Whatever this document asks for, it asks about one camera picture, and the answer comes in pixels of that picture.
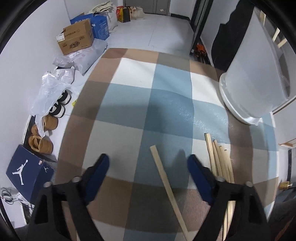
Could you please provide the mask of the checkered tablecloth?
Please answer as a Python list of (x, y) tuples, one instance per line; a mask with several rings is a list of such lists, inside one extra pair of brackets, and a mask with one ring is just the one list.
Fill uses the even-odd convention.
[(183, 240), (153, 160), (156, 146), (190, 237), (209, 209), (187, 168), (210, 166), (205, 133), (229, 150), (234, 180), (254, 184), (266, 214), (278, 187), (278, 145), (266, 114), (239, 122), (219, 93), (220, 71), (174, 55), (109, 49), (89, 75), (62, 140), (56, 183), (82, 174), (105, 153), (110, 166), (88, 210), (104, 240)]

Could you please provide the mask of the cream cloth bag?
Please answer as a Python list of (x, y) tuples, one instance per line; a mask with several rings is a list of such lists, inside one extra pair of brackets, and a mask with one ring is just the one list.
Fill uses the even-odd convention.
[(111, 1), (106, 1), (93, 7), (88, 13), (105, 16), (107, 18), (109, 32), (114, 33), (118, 26), (116, 10), (116, 6)]

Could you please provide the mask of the grey door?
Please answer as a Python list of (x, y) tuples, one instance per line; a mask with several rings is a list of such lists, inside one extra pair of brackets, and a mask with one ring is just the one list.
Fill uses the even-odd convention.
[(124, 0), (124, 6), (137, 6), (146, 14), (167, 16), (169, 14), (170, 0)]

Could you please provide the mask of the navy jordan shoe box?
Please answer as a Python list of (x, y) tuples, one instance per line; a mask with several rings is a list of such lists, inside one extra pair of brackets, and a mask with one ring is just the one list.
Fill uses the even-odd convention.
[(18, 145), (6, 175), (30, 204), (35, 204), (44, 183), (51, 181), (54, 169), (22, 145)]

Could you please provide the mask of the single wooden chopstick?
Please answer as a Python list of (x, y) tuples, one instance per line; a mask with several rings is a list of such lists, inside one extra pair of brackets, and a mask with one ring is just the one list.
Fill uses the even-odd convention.
[(154, 163), (155, 163), (155, 165), (157, 167), (157, 170), (159, 172), (159, 176), (160, 176), (160, 178), (161, 178), (161, 180), (163, 182), (163, 185), (165, 187), (166, 194), (167, 194), (168, 199), (169, 199), (169, 201), (171, 203), (172, 209), (173, 209), (173, 211), (175, 213), (175, 216), (176, 216), (176, 218), (178, 220), (180, 228), (181, 228), (181, 230), (183, 232), (183, 235), (185, 237), (185, 240), (190, 240), (189, 232), (187, 230), (186, 224), (184, 222), (184, 219), (183, 219), (182, 214), (180, 212), (180, 209), (178, 207), (177, 201), (176, 201), (176, 199), (174, 197), (172, 188), (170, 186), (167, 174), (166, 174), (165, 169), (163, 167), (163, 164), (162, 164), (162, 161), (161, 161), (161, 158), (159, 156), (159, 153), (158, 153), (158, 150), (157, 150), (156, 146), (155, 145), (151, 146), (150, 151), (151, 151)]

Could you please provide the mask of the wooden chopstick in pile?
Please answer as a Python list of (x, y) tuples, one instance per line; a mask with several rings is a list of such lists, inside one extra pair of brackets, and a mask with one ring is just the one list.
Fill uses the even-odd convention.
[(210, 136), (209, 133), (205, 133), (205, 141), (206, 141), (206, 145), (207, 145), (207, 149), (208, 149), (208, 153), (209, 153), (209, 160), (210, 160), (211, 171), (212, 171), (212, 173), (213, 173), (214, 176), (217, 176), (214, 151), (213, 151), (211, 136)]

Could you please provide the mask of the black white sneaker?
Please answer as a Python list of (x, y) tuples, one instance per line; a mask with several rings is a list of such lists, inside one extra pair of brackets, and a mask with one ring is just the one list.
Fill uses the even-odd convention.
[(62, 116), (65, 114), (65, 110), (66, 109), (62, 104), (55, 102), (55, 104), (49, 110), (49, 115), (56, 118), (62, 118)]

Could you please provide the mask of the blue cardboard box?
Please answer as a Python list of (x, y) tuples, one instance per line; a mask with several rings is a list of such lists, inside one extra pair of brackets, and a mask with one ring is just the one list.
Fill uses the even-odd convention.
[(106, 16), (94, 15), (94, 14), (81, 15), (81, 16), (72, 18), (70, 20), (70, 23), (74, 24), (76, 22), (87, 20), (87, 19), (90, 20), (93, 36), (96, 39), (106, 40), (109, 37), (109, 28), (108, 28)]

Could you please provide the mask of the brown cardboard box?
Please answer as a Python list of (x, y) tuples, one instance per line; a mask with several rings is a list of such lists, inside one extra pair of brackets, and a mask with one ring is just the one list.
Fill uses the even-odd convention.
[(56, 36), (56, 41), (63, 55), (91, 47), (93, 40), (94, 36), (89, 19), (69, 25), (60, 35)]

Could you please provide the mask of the grey mailer bag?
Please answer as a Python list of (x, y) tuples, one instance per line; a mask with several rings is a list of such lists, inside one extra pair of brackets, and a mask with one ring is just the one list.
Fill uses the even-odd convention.
[(107, 49), (107, 41), (94, 39), (91, 47), (78, 50), (68, 55), (62, 55), (55, 58), (53, 64), (61, 68), (74, 67), (82, 75), (84, 75), (93, 63), (104, 53)]

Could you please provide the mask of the black backpack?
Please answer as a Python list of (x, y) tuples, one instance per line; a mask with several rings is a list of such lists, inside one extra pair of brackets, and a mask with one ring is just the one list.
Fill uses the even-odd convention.
[(228, 70), (248, 29), (253, 9), (254, 4), (251, 1), (239, 1), (229, 21), (220, 24), (211, 49), (215, 68)]

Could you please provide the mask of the white utensil holder cup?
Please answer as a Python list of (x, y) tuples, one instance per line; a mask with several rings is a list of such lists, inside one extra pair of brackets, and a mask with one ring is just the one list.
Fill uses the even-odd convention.
[(253, 12), (237, 53), (219, 80), (226, 107), (242, 123), (258, 125), (260, 118), (288, 100), (279, 58), (279, 48)]

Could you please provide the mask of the tan slipper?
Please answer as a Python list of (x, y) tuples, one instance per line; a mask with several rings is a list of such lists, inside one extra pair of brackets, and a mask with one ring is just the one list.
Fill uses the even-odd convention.
[(46, 138), (41, 138), (40, 136), (30, 136), (28, 143), (30, 148), (35, 152), (41, 154), (52, 154), (53, 152), (53, 143)]

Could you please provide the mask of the red yellow bag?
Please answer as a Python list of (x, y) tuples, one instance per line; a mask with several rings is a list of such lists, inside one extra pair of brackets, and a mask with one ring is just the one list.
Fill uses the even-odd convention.
[(117, 20), (121, 23), (131, 21), (130, 8), (126, 6), (118, 6), (116, 8)]

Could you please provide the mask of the clear plastic bag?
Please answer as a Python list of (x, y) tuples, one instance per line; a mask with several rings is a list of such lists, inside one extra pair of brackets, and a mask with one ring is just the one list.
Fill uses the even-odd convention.
[(78, 95), (79, 88), (74, 85), (75, 68), (54, 69), (46, 72), (42, 76), (42, 85), (38, 95), (34, 97), (30, 104), (30, 113), (35, 117), (35, 124), (39, 135), (45, 136), (44, 120), (49, 114), (50, 108), (59, 99), (62, 93), (69, 90)]

